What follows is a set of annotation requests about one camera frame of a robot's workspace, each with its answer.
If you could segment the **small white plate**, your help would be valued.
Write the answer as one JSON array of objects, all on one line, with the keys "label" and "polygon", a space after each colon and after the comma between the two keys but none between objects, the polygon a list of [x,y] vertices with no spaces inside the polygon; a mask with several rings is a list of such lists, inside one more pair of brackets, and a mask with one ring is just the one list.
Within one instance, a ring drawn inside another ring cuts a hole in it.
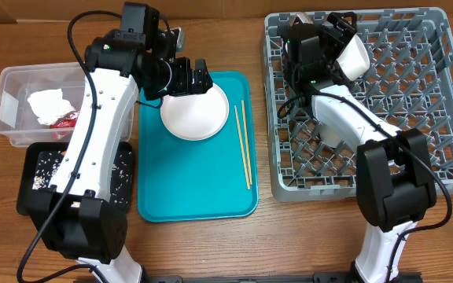
[{"label": "small white plate", "polygon": [[358,35],[352,37],[334,64],[351,81],[358,79],[369,69],[370,58]]}]

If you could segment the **white paper napkin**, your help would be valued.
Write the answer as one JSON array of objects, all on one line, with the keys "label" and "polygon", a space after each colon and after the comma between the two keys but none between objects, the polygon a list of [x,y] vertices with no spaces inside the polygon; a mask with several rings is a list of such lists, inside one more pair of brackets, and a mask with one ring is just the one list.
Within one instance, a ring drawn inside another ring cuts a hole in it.
[{"label": "white paper napkin", "polygon": [[31,110],[41,125],[50,126],[76,109],[63,98],[62,89],[40,90],[28,98]]}]

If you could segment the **red snack wrapper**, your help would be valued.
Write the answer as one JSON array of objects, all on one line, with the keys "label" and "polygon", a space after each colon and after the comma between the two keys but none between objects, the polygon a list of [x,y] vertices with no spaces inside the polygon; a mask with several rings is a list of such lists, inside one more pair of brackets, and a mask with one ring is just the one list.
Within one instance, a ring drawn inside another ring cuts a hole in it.
[{"label": "red snack wrapper", "polygon": [[53,129],[53,139],[59,141],[72,134],[79,117],[80,111],[70,112],[67,115],[60,118],[57,122],[50,125],[50,129]]}]

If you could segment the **teal serving tray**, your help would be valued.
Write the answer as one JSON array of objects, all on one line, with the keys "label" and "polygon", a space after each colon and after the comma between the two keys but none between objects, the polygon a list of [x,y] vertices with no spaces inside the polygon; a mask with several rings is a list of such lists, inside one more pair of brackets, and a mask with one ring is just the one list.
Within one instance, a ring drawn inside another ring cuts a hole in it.
[{"label": "teal serving tray", "polygon": [[[149,222],[245,217],[257,208],[259,188],[249,81],[234,71],[213,72],[211,77],[225,92],[230,114],[219,133],[210,138],[177,138],[165,128],[158,110],[145,106],[139,109],[137,206]],[[250,190],[245,182],[234,114],[236,105],[245,147],[242,100],[252,168]]]}]

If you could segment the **right wooden chopstick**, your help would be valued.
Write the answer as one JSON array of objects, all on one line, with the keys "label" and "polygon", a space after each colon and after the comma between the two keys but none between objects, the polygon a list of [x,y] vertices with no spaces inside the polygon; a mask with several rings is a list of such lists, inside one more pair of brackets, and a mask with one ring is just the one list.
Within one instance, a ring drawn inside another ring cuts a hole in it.
[{"label": "right wooden chopstick", "polygon": [[244,130],[244,137],[245,137],[245,153],[246,153],[246,158],[247,158],[249,185],[252,185],[252,168],[251,168],[251,159],[250,159],[250,151],[249,151],[249,137],[248,137],[248,131],[247,131],[247,120],[246,120],[246,114],[245,114],[244,100],[241,101],[241,111],[242,111],[243,130]]}]

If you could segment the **clear plastic waste bin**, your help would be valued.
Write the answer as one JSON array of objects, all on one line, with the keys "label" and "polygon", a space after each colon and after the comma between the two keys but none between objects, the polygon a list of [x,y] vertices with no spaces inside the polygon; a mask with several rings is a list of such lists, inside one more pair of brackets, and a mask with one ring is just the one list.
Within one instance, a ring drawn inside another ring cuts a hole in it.
[{"label": "clear plastic waste bin", "polygon": [[8,67],[0,75],[0,134],[15,147],[35,142],[68,142],[73,128],[52,128],[41,121],[56,103],[78,112],[90,91],[79,64],[33,64]]}]

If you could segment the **white rice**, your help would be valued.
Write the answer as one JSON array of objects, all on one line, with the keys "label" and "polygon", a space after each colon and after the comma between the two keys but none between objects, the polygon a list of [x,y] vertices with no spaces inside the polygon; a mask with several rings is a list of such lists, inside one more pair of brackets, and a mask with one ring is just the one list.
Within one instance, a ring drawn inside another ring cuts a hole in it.
[{"label": "white rice", "polygon": [[[57,172],[65,151],[43,151],[35,167],[32,189],[46,188]],[[128,211],[134,172],[134,155],[130,149],[120,150],[114,159],[111,173],[110,202]]]}]

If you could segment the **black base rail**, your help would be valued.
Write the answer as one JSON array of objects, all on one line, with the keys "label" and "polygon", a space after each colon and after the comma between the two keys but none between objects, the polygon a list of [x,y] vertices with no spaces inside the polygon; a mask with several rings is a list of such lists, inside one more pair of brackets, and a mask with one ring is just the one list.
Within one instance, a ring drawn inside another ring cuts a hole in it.
[{"label": "black base rail", "polygon": [[351,272],[323,272],[311,276],[271,277],[195,277],[180,276],[148,277],[150,283],[359,283],[362,280]]}]

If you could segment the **left wooden chopstick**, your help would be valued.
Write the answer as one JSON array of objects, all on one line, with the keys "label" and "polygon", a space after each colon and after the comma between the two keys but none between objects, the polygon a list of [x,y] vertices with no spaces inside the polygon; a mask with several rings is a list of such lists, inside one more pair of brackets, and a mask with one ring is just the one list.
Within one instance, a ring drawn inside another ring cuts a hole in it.
[{"label": "left wooden chopstick", "polygon": [[240,120],[239,120],[239,116],[238,116],[238,108],[236,105],[234,106],[234,114],[235,114],[235,120],[236,120],[236,124],[237,124],[239,144],[240,144],[240,148],[241,148],[241,159],[242,159],[244,173],[245,173],[245,182],[246,182],[247,190],[250,190],[251,185],[249,182],[249,173],[248,173],[248,168],[247,168],[247,163],[246,163],[245,147],[244,147],[244,142],[243,142],[243,138],[242,138],[242,134],[241,134],[241,125],[240,125]]}]

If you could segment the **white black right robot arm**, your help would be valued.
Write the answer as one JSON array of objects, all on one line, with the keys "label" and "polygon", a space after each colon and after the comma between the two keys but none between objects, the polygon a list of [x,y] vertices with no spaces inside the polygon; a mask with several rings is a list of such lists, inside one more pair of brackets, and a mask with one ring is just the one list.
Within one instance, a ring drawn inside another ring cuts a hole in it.
[{"label": "white black right robot arm", "polygon": [[433,171],[425,135],[376,116],[352,95],[352,83],[370,67],[353,12],[332,12],[323,24],[296,14],[282,33],[283,72],[292,91],[279,118],[302,108],[323,124],[322,141],[355,153],[356,201],[366,233],[341,282],[420,282],[398,264],[408,237],[447,188]]}]

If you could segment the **large white plate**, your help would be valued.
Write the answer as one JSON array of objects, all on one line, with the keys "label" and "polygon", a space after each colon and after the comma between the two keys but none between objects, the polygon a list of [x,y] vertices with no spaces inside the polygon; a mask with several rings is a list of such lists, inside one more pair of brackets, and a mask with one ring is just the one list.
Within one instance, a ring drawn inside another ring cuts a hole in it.
[{"label": "large white plate", "polygon": [[187,141],[205,140],[217,134],[229,114],[227,96],[215,83],[204,94],[168,96],[160,108],[160,118],[166,129]]}]

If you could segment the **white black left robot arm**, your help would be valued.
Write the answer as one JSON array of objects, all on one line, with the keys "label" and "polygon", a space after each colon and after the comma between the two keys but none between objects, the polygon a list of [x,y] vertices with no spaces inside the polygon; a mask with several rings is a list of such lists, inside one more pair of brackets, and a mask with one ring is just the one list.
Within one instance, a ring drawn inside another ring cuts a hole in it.
[{"label": "white black left robot arm", "polygon": [[35,243],[61,253],[101,282],[146,282],[125,240],[127,215],[111,202],[111,174],[122,126],[139,96],[204,94],[212,78],[203,59],[178,57],[179,33],[152,6],[126,2],[120,26],[97,37],[76,60],[86,87],[65,156],[50,184],[26,199]]}]

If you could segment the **black rectangular tray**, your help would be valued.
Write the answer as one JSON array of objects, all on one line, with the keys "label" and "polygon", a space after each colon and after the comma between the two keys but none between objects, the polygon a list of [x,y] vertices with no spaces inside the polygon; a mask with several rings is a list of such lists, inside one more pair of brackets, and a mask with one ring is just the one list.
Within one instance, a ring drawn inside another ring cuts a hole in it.
[{"label": "black rectangular tray", "polygon": [[[36,142],[28,146],[20,180],[16,210],[20,215],[28,215],[25,202],[34,189],[46,188],[63,160],[67,142]],[[134,154],[132,146],[125,141],[118,145],[111,170],[110,203],[127,213],[131,202],[134,174]]]}]

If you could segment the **white cup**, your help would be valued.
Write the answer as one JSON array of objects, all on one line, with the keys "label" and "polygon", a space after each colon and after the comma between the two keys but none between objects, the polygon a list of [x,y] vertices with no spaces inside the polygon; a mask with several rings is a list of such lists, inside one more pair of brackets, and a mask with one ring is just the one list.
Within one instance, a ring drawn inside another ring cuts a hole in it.
[{"label": "white cup", "polygon": [[330,148],[336,148],[342,142],[340,135],[325,123],[322,124],[319,134],[322,142]]}]

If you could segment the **wooden chopstick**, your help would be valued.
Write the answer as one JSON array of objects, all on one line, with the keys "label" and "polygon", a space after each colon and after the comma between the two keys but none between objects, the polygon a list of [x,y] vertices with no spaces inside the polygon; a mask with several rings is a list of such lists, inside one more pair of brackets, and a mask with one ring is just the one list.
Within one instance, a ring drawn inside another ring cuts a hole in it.
[{"label": "wooden chopstick", "polygon": [[246,114],[245,114],[244,100],[241,101],[241,111],[242,111],[243,130],[244,130],[244,137],[245,137],[245,153],[246,153],[246,158],[247,158],[249,185],[252,185],[252,168],[251,168],[251,159],[250,159],[250,151],[249,151],[249,137],[248,137],[248,131],[247,131],[247,120],[246,120]]},{"label": "wooden chopstick", "polygon": [[241,159],[242,159],[244,173],[245,173],[245,182],[246,182],[247,190],[250,190],[251,185],[249,182],[249,173],[248,173],[248,168],[247,168],[247,163],[246,163],[245,147],[244,147],[244,142],[243,142],[243,138],[242,138],[242,134],[241,134],[241,125],[240,125],[240,120],[239,120],[239,116],[238,116],[238,108],[236,105],[234,106],[234,114],[235,114],[235,120],[236,120],[236,124],[237,124],[239,144],[240,144],[240,148],[241,148]]}]

